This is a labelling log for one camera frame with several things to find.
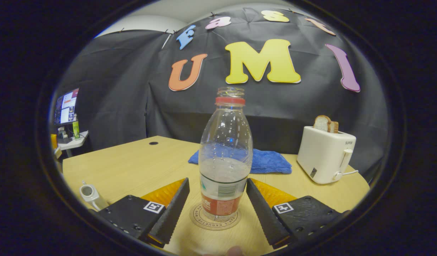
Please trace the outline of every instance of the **toaster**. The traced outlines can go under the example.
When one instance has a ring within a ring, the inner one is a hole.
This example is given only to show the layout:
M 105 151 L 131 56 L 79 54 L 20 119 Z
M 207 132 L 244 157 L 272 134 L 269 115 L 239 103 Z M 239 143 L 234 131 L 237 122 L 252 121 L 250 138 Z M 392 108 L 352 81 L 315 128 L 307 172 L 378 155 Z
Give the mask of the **toaster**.
M 356 137 L 305 126 L 297 161 L 316 183 L 340 180 L 353 154 Z

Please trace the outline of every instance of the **blue towel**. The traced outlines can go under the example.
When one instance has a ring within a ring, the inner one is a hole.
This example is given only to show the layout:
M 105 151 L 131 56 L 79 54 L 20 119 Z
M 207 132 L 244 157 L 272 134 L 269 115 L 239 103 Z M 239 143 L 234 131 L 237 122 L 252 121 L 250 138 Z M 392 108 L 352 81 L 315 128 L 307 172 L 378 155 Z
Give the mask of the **blue towel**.
M 189 159 L 189 163 L 198 164 L 198 153 L 195 152 Z M 285 158 L 274 151 L 253 150 L 253 161 L 251 174 L 266 174 L 266 173 L 291 173 L 291 164 Z

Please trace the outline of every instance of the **computer monitor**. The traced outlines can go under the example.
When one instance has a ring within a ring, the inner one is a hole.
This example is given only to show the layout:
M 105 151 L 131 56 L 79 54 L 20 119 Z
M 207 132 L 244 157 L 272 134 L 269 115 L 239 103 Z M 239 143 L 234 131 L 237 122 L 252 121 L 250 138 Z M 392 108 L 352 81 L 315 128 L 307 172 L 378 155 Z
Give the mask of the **computer monitor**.
M 79 88 L 76 88 L 57 99 L 56 111 L 54 112 L 54 125 L 63 126 L 73 122 L 78 92 Z

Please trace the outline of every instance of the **clear plastic bottle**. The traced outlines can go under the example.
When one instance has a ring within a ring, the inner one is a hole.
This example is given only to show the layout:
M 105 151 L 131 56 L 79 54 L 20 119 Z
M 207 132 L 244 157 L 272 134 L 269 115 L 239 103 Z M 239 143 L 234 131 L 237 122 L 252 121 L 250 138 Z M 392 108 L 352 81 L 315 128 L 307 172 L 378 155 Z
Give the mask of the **clear plastic bottle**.
M 199 149 L 202 207 L 215 221 L 236 214 L 252 167 L 253 140 L 243 107 L 244 89 L 218 89 L 217 109 L 207 122 Z

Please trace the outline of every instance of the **desk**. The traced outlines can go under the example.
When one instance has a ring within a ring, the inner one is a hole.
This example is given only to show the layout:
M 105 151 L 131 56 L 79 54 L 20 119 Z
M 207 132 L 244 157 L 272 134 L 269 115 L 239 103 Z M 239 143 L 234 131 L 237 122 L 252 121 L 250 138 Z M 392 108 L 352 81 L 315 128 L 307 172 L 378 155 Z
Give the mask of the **desk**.
M 75 139 L 75 137 L 72 137 L 72 141 L 70 141 L 67 144 L 63 144 L 63 143 L 58 143 L 59 147 L 61 150 L 66 150 L 67 151 L 67 156 L 68 157 L 72 157 L 72 151 L 70 149 L 74 149 L 74 148 L 78 148 L 80 146 L 82 146 L 84 144 L 85 139 L 87 138 L 87 136 L 89 135 L 89 131 L 85 131 L 82 133 L 79 133 L 79 139 Z
M 246 255 L 262 255 L 274 251 L 264 236 L 258 217 L 246 193 L 239 208 L 241 221 L 233 228 L 221 231 L 204 230 L 194 225 L 190 208 L 200 203 L 199 167 L 187 161 L 199 149 L 199 144 L 155 136 L 78 155 L 64 160 L 64 178 L 84 206 L 91 208 L 79 194 L 82 180 L 94 185 L 108 203 L 128 194 L 143 196 L 171 182 L 188 177 L 190 194 L 165 250 L 179 255 L 212 253 L 224 255 L 231 246 L 240 245 Z M 329 207 L 343 212 L 352 209 L 369 191 L 359 173 L 345 175 L 341 180 L 318 185 L 310 180 L 297 164 L 296 155 L 282 154 L 293 172 L 284 174 L 250 174 L 298 198 L 310 195 Z M 346 172 L 353 171 L 350 166 Z

